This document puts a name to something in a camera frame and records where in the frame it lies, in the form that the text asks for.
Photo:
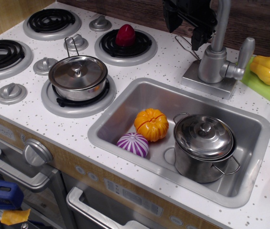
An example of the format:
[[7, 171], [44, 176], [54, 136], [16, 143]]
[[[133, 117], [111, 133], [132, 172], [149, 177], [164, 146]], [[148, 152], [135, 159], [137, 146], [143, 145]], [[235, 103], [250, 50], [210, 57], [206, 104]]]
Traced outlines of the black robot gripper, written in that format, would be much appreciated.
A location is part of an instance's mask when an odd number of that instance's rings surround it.
[[169, 33], [175, 31], [183, 21], [195, 27], [191, 37], [192, 50], [197, 51], [210, 41], [217, 25], [216, 13], [209, 0], [163, 0], [163, 17]]

